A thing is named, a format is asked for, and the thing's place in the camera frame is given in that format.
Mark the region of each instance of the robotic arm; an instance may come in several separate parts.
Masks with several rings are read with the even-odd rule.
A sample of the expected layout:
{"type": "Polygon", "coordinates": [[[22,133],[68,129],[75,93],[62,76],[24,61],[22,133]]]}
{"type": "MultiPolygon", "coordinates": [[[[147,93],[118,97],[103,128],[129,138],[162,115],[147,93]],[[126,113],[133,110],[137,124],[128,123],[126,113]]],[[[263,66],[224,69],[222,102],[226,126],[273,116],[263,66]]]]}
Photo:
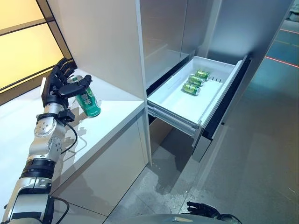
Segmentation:
{"type": "Polygon", "coordinates": [[[62,148],[65,125],[69,126],[68,122],[75,117],[68,109],[68,98],[82,94],[92,81],[91,76],[86,75],[79,82],[67,83],[73,72],[63,58],[46,78],[42,93],[44,112],[37,116],[35,138],[25,168],[5,206],[1,224],[52,222],[55,200],[50,195],[52,177],[60,154],[68,150],[62,148]]]}

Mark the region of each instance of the white shelf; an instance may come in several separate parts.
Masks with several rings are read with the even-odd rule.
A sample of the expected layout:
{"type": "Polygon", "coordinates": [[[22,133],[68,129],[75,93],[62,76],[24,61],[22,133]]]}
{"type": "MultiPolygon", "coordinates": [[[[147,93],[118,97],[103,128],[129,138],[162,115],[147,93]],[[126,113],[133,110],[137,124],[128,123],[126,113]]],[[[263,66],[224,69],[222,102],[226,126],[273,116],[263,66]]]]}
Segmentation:
{"type": "Polygon", "coordinates": [[[235,66],[196,56],[150,95],[148,100],[187,120],[204,124],[234,80],[240,65],[241,61],[235,66]],[[182,86],[198,69],[209,71],[210,79],[203,83],[199,95],[193,96],[183,92],[182,86]]]}
{"type": "MultiPolygon", "coordinates": [[[[84,76],[87,73],[78,69],[74,74],[84,76]]],[[[74,126],[78,130],[78,144],[75,149],[71,149],[75,153],[67,152],[64,162],[57,163],[53,177],[56,185],[69,178],[144,108],[143,100],[95,76],[92,79],[92,91],[97,99],[102,100],[101,114],[95,118],[85,118],[74,126]]],[[[69,100],[72,111],[77,118],[78,115],[84,118],[79,105],[72,103],[73,99],[69,100]]],[[[5,184],[0,187],[0,202],[3,204],[8,202],[25,167],[29,147],[34,139],[36,115],[40,113],[43,113],[40,87],[0,106],[0,178],[5,180],[5,184]]],[[[73,140],[72,131],[68,130],[65,137],[73,140]]],[[[3,213],[4,210],[0,210],[0,217],[3,213]]]]}

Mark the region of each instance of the white drawer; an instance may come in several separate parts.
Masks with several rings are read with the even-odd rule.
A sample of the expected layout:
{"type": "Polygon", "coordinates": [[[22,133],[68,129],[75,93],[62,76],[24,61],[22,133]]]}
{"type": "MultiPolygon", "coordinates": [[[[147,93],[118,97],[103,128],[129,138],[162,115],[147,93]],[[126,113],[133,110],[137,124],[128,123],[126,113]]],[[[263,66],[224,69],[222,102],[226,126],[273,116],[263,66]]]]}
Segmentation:
{"type": "Polygon", "coordinates": [[[226,102],[222,103],[225,106],[221,106],[219,116],[228,109],[247,70],[248,61],[245,56],[232,65],[195,56],[148,97],[149,114],[192,136],[195,147],[223,100],[226,102]],[[210,78],[200,88],[199,95],[193,96],[183,92],[182,86],[198,69],[209,71],[210,78]]]}

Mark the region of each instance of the window frame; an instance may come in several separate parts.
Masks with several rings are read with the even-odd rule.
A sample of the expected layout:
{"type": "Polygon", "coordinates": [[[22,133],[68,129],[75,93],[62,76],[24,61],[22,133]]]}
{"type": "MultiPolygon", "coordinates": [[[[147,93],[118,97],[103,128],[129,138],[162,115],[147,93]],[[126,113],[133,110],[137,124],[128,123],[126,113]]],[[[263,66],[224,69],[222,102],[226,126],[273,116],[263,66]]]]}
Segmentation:
{"type": "MultiPolygon", "coordinates": [[[[12,33],[12,32],[17,32],[17,31],[20,31],[22,29],[27,29],[27,28],[30,28],[30,27],[34,27],[34,26],[38,26],[38,25],[42,25],[42,24],[47,24],[60,51],[62,52],[62,55],[63,57],[65,57],[67,59],[67,61],[71,64],[71,67],[73,69],[76,69],[77,68],[77,65],[76,63],[74,62],[73,58],[72,58],[72,55],[71,55],[71,52],[65,42],[65,39],[64,37],[62,36],[61,34],[61,31],[58,27],[58,24],[55,20],[55,17],[49,7],[49,4],[47,2],[47,0],[36,0],[36,3],[38,4],[38,7],[40,8],[42,14],[43,14],[43,19],[39,19],[39,20],[36,20],[36,21],[31,21],[31,22],[27,22],[27,23],[24,23],[24,24],[20,24],[20,25],[16,25],[16,26],[13,26],[13,27],[9,27],[9,28],[6,28],[6,29],[2,29],[0,30],[0,36],[2,35],[6,35],[6,34],[9,34],[9,33],[12,33]]],[[[45,72],[46,70],[48,69],[51,69],[53,68],[55,65],[52,65],[48,68],[45,68],[39,72],[36,72],[34,74],[31,74],[27,77],[24,77],[12,84],[9,84],[7,86],[4,86],[3,88],[0,88],[0,91],[2,90],[5,90],[7,88],[10,88],[11,86],[14,86],[26,79],[29,79],[33,76],[36,76],[34,78],[31,78],[29,79],[28,81],[25,81],[23,83],[20,83],[14,87],[11,87],[10,89],[8,90],[5,90],[4,92],[0,93],[0,105],[38,87],[41,85],[41,82],[42,82],[42,78],[43,77],[46,77],[50,74],[51,71],[47,71],[45,72]]]]}

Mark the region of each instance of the window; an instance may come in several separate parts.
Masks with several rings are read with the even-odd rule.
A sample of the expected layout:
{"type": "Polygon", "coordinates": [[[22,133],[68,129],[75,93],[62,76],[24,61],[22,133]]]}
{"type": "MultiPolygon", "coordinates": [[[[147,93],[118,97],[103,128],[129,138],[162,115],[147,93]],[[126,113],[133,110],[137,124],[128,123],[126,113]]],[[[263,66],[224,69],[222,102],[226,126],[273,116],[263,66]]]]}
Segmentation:
{"type": "Polygon", "coordinates": [[[0,105],[39,86],[63,57],[76,68],[46,0],[0,0],[0,105]]]}

